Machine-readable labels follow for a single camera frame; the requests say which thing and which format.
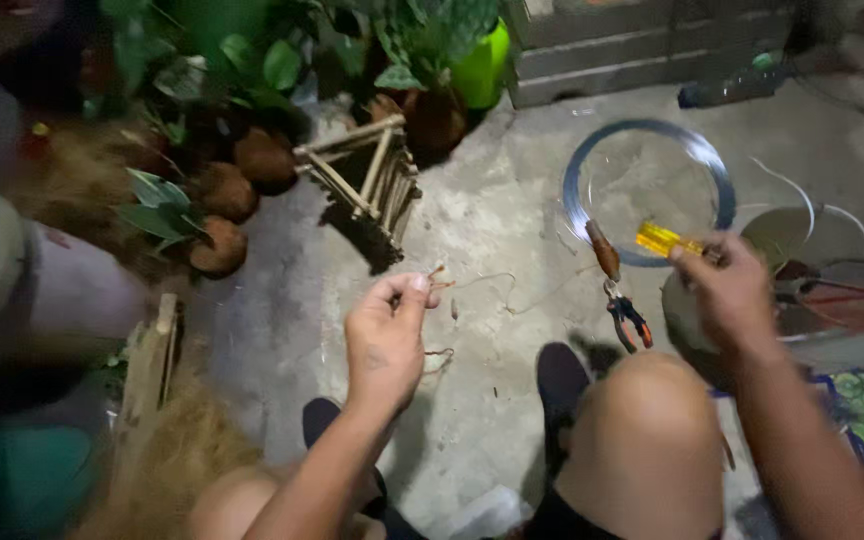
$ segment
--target plastic bottle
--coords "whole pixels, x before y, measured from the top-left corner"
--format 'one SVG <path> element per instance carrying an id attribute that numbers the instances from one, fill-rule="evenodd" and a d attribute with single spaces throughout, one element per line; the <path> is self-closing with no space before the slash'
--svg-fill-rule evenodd
<path id="1" fill-rule="evenodd" d="M 726 80 L 693 82 L 678 91 L 680 109 L 703 109 L 775 95 L 788 78 L 788 70 L 762 53 Z"/>

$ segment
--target black shorts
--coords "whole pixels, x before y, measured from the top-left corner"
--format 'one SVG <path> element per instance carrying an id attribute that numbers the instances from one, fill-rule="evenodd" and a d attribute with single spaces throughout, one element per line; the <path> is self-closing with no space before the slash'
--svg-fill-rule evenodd
<path id="1" fill-rule="evenodd" d="M 622 540 L 582 517 L 554 489 L 545 494 L 523 535 L 526 540 Z M 711 540 L 720 536 L 717 532 Z"/>

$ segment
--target green leaf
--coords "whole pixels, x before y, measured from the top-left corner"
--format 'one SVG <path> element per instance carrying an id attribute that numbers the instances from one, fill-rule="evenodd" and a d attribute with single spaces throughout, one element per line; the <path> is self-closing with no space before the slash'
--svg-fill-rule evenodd
<path id="1" fill-rule="evenodd" d="M 124 27 L 115 32 L 112 49 L 125 82 L 126 96 L 136 93 L 151 62 L 176 51 L 168 41 L 149 36 L 139 16 L 129 18 Z"/>
<path id="2" fill-rule="evenodd" d="M 385 68 L 376 79 L 375 85 L 380 89 L 396 89 L 399 91 L 407 91 L 409 89 L 427 90 L 416 76 L 409 71 L 409 68 L 394 63 Z"/>
<path id="3" fill-rule="evenodd" d="M 165 124 L 165 137 L 169 138 L 169 143 L 172 146 L 182 146 L 186 142 L 187 135 L 185 113 L 178 116 L 178 121 Z"/>
<path id="4" fill-rule="evenodd" d="M 157 246 L 155 246 L 155 252 L 156 253 L 162 253 L 166 249 L 168 249 L 168 248 L 170 248 L 170 247 L 172 247 L 172 246 L 174 246 L 180 242 L 183 242 L 185 240 L 189 240 L 190 238 L 191 238 L 191 236 L 186 236 L 183 238 L 163 238 L 162 241 L 159 242 Z"/>
<path id="5" fill-rule="evenodd" d="M 179 103 L 189 103 L 202 99 L 205 80 L 204 56 L 179 56 L 155 75 L 152 85 Z"/>
<path id="6" fill-rule="evenodd" d="M 172 221 L 158 208 L 142 204 L 119 204 L 115 206 L 115 212 L 129 225 L 162 240 L 182 241 L 188 237 L 187 233 L 175 228 Z"/>
<path id="7" fill-rule="evenodd" d="M 131 176 L 132 193 L 138 198 L 143 207 L 156 208 L 162 203 L 169 202 L 169 197 L 162 191 L 162 177 L 126 167 Z"/>
<path id="8" fill-rule="evenodd" d="M 423 9 L 417 0 L 406 0 L 409 4 L 409 8 L 412 10 L 412 17 L 418 21 L 418 24 L 425 26 L 429 21 L 429 15 L 426 13 L 426 10 Z"/>
<path id="9" fill-rule="evenodd" d="M 282 109 L 291 111 L 294 105 L 282 93 L 268 87 L 260 87 L 251 89 L 248 94 L 255 104 L 255 108 L 262 109 Z"/>
<path id="10" fill-rule="evenodd" d="M 228 103 L 234 103 L 235 105 L 238 105 L 239 107 L 245 107 L 246 109 L 252 109 L 253 108 L 253 104 L 249 100 L 242 99 L 240 97 L 232 96 L 232 97 L 228 98 Z"/>
<path id="11" fill-rule="evenodd" d="M 82 100 L 81 115 L 86 120 L 96 120 L 102 115 L 102 107 L 106 96 L 92 96 Z"/>
<path id="12" fill-rule="evenodd" d="M 443 51 L 450 62 L 461 62 L 475 45 L 493 30 L 498 21 L 497 0 L 447 0 L 441 6 L 441 20 L 449 32 Z"/>
<path id="13" fill-rule="evenodd" d="M 222 49 L 222 54 L 228 58 L 235 69 L 239 70 L 239 73 L 248 71 L 256 57 L 256 50 L 252 43 L 249 43 L 249 40 L 241 33 L 226 35 L 222 43 L 219 44 L 219 48 Z"/>
<path id="14" fill-rule="evenodd" d="M 102 13 L 120 20 L 139 15 L 148 6 L 149 0 L 102 0 L 99 3 Z"/>
<path id="15" fill-rule="evenodd" d="M 195 229 L 196 229 L 197 231 L 199 231 L 200 233 L 205 233 L 205 234 L 208 234 L 208 233 L 209 233 L 209 232 L 206 230 L 206 226 L 202 223 L 202 219 L 201 219 L 201 218 L 199 218 L 199 219 L 195 219 L 195 218 L 192 217 L 191 215 L 183 214 L 183 215 L 182 215 L 182 221 L 184 221 L 185 223 L 188 223 L 188 224 L 191 225 L 192 227 L 195 227 Z"/>
<path id="16" fill-rule="evenodd" d="M 303 67 L 302 57 L 284 39 L 272 43 L 262 62 L 265 82 L 277 91 L 294 87 Z"/>
<path id="17" fill-rule="evenodd" d="M 163 181 L 159 190 L 165 197 L 166 203 L 172 203 L 178 207 L 188 208 L 192 204 L 186 192 L 171 181 Z"/>
<path id="18" fill-rule="evenodd" d="M 368 47 L 364 39 L 346 35 L 332 28 L 330 21 L 320 20 L 318 21 L 318 42 L 335 51 L 346 74 L 358 77 L 365 71 Z"/>
<path id="19" fill-rule="evenodd" d="M 194 54 L 208 60 L 211 75 L 223 76 L 233 71 L 225 62 L 220 44 L 229 34 L 239 34 L 248 41 L 257 40 L 270 22 L 274 0 L 237 0 L 209 2 L 173 0 L 170 15 L 186 29 L 186 43 Z"/>
<path id="20" fill-rule="evenodd" d="M 382 50 L 393 64 L 408 64 L 408 57 L 400 54 L 399 48 L 392 43 L 392 37 L 387 30 L 385 21 L 376 21 L 375 33 L 378 36 L 378 42 L 382 44 Z"/>

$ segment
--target hand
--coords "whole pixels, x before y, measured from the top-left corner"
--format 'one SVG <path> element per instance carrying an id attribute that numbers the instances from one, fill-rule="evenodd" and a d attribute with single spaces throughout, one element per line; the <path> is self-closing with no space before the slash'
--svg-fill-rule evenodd
<path id="1" fill-rule="evenodd" d="M 388 421 L 409 406 L 426 362 L 426 309 L 439 304 L 429 289 L 418 272 L 384 277 L 345 317 L 350 410 Z"/>
<path id="2" fill-rule="evenodd" d="M 731 355 L 776 344 L 770 281 L 765 266 L 734 233 L 718 233 L 705 245 L 717 246 L 725 267 L 676 246 L 669 261 L 696 286 L 702 326 Z"/>

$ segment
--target leg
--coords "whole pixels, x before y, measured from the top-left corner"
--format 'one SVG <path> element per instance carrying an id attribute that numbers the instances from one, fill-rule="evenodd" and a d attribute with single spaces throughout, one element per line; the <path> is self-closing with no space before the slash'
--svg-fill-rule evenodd
<path id="1" fill-rule="evenodd" d="M 585 391 L 555 490 L 623 538 L 713 537 L 723 524 L 722 446 L 702 378 L 669 354 L 622 360 Z"/>
<path id="2" fill-rule="evenodd" d="M 195 540 L 242 540 L 258 513 L 276 494 L 279 482 L 260 467 L 241 467 L 208 486 L 189 516 Z M 381 540 L 386 537 L 381 522 L 354 514 L 343 538 Z"/>

